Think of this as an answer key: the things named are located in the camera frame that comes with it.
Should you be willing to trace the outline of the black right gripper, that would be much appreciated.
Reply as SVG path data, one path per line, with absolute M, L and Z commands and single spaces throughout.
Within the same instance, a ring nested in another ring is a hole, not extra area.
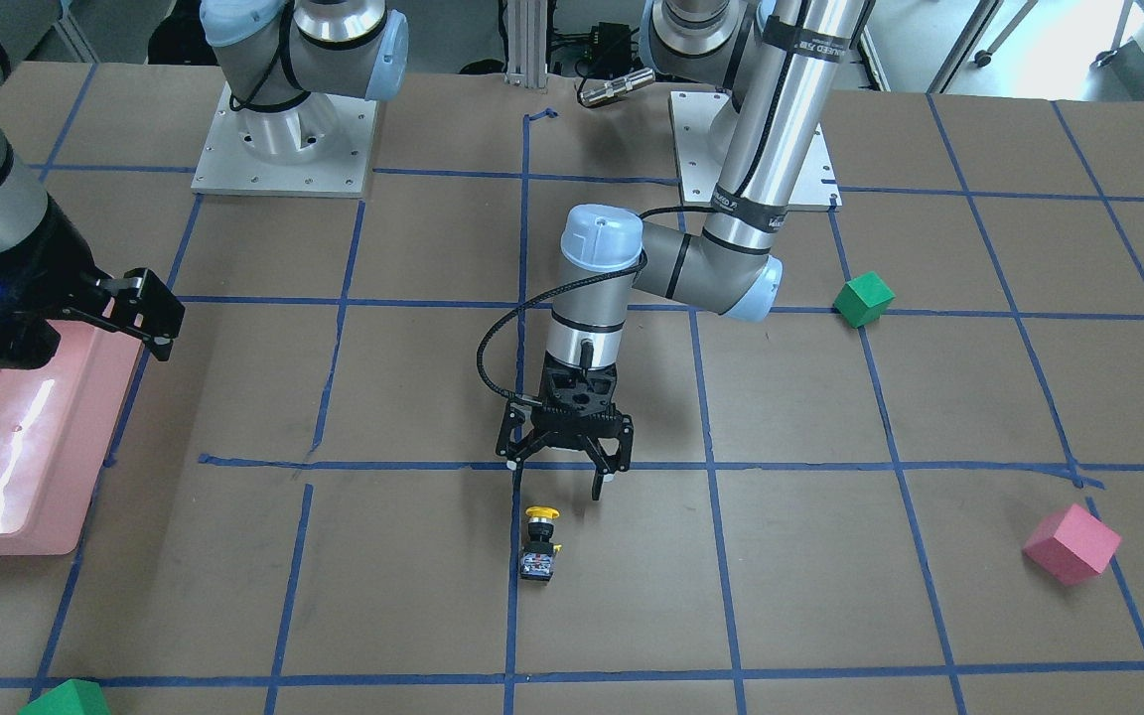
M 54 321 L 124 332 L 168 362 L 185 305 L 149 268 L 119 279 L 92 262 L 71 223 L 41 223 L 0 251 L 0 370 L 40 370 L 58 352 Z

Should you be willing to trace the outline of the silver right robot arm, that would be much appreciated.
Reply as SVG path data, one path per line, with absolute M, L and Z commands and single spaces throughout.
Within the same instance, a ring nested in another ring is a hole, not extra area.
M 228 108 L 254 121 L 308 109 L 327 135 L 326 96 L 387 101 L 407 67 L 407 18 L 382 1 L 191 1 L 225 72 Z M 0 86 L 63 15 L 59 1 L 0 1 Z M 170 358 L 185 307 L 146 268 L 100 270 L 76 227 L 0 130 L 0 370 L 40 370 L 55 321 L 122 332 Z

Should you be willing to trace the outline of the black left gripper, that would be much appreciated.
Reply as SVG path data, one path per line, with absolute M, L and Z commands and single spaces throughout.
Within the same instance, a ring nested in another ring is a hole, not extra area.
M 591 500 L 599 501 L 609 476 L 631 464 L 633 421 L 619 411 L 613 395 L 618 370 L 580 370 L 546 362 L 537 397 L 510 395 L 505 403 L 496 454 L 511 471 L 511 488 L 521 492 L 529 458 L 541 448 L 566 448 L 590 456 L 595 466 Z

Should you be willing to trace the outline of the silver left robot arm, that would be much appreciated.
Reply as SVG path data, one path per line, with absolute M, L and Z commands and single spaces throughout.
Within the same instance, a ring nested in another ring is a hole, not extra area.
M 649 1 L 639 22 L 648 67 L 725 90 L 734 113 L 702 230 L 658 225 L 650 212 L 577 205 L 561 235 L 557 288 L 535 394 L 505 398 L 496 454 L 515 477 L 545 448 L 580 452 L 591 494 L 630 469 L 635 427 L 618 408 L 618 353 L 631 289 L 741 321 L 762 321 L 782 283 L 772 248 L 791 213 L 836 69 L 871 1 Z

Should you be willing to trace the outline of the green cube near left arm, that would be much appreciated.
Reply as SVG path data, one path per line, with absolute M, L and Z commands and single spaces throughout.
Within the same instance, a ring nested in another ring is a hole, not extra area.
M 869 271 L 848 280 L 832 302 L 832 308 L 847 321 L 850 329 L 859 329 L 876 321 L 893 303 L 896 293 L 880 275 Z

